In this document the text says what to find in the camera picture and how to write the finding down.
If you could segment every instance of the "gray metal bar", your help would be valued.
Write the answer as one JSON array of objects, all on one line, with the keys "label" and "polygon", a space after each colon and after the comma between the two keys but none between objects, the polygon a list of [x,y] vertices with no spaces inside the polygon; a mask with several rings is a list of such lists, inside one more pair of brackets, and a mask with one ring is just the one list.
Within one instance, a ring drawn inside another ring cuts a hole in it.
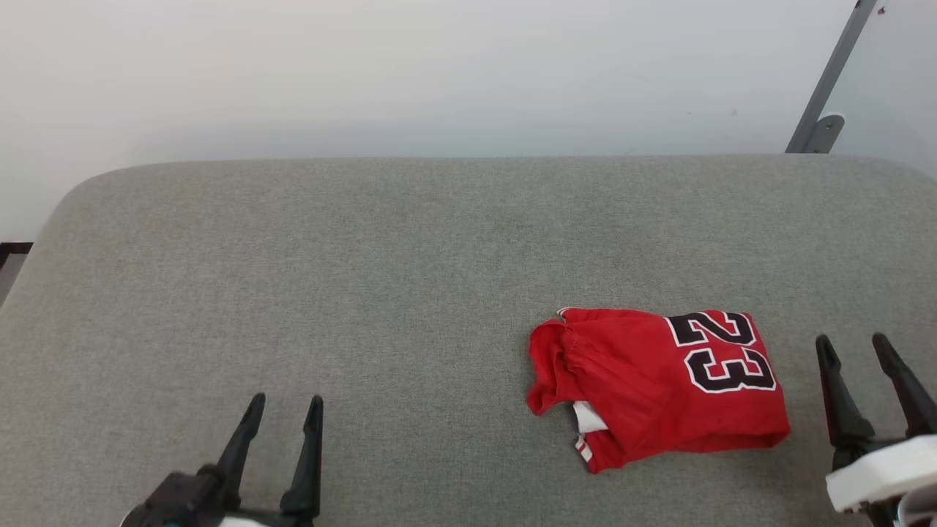
[{"label": "gray metal bar", "polygon": [[855,42],[859,39],[859,34],[862,33],[862,28],[865,27],[866,21],[874,9],[875,0],[858,0],[855,3],[853,12],[849,15],[849,20],[846,21],[846,26],[842,28],[840,41],[833,48],[833,54],[826,62],[823,75],[820,76],[820,82],[813,89],[811,100],[807,103],[807,108],[804,109],[804,114],[800,117],[800,122],[794,130],[791,141],[787,144],[785,152],[788,154],[807,152],[807,143],[810,141],[817,119],[820,118],[820,113],[829,99],[829,94],[833,92],[833,86],[836,85],[836,80],[840,77],[843,67],[846,66],[846,59],[849,58],[849,53],[852,52]]}]

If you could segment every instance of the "red fabric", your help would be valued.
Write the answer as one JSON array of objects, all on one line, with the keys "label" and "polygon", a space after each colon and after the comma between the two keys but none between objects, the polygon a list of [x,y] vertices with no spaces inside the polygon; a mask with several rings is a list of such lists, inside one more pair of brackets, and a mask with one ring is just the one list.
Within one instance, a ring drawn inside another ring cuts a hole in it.
[{"label": "red fabric", "polygon": [[[721,311],[703,311],[720,326],[732,326]],[[550,320],[530,335],[537,381],[528,394],[536,415],[565,400],[587,400],[608,430],[585,434],[597,474],[668,450],[715,452],[768,448],[790,433],[783,391],[774,387],[707,393],[692,380],[685,359],[708,348],[716,364],[711,377],[726,373],[723,361],[745,358],[743,346],[706,333],[707,341],[678,346],[667,319],[633,309],[566,309],[565,322]],[[751,322],[753,343],[744,348],[767,359]],[[751,362],[747,369],[757,372]]]}]

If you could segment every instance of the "folded red garment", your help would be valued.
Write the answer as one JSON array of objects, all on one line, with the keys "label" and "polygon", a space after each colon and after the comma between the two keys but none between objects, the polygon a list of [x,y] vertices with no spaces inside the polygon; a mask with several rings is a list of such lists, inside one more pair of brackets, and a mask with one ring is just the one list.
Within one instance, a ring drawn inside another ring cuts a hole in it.
[{"label": "folded red garment", "polygon": [[765,344],[747,313],[662,317],[633,309],[564,309],[530,335],[541,415],[588,401],[607,429],[576,449],[594,474],[668,450],[768,448],[791,431]]}]

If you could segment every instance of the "white fabric patch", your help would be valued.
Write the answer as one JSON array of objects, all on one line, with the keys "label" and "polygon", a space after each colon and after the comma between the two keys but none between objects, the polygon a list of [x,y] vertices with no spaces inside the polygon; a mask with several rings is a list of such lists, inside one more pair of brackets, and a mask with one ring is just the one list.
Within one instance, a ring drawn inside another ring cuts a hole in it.
[{"label": "white fabric patch", "polygon": [[586,463],[592,459],[592,449],[586,444],[586,440],[583,439],[583,436],[579,436],[579,441],[576,442],[576,451],[579,452],[579,455],[586,460]]},{"label": "white fabric patch", "polygon": [[576,412],[576,421],[579,422],[579,433],[589,433],[598,430],[608,430],[608,425],[595,413],[592,405],[587,401],[578,400],[573,403]]}]

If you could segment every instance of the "white backdrop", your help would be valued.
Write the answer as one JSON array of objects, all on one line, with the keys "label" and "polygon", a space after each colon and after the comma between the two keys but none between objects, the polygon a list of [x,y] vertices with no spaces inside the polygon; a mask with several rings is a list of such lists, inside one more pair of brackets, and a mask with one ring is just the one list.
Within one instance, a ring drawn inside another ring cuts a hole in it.
[{"label": "white backdrop", "polygon": [[875,8],[824,108],[846,119],[832,153],[937,177],[937,2],[879,0]]},{"label": "white backdrop", "polygon": [[0,240],[167,160],[782,152],[854,3],[4,2]]}]

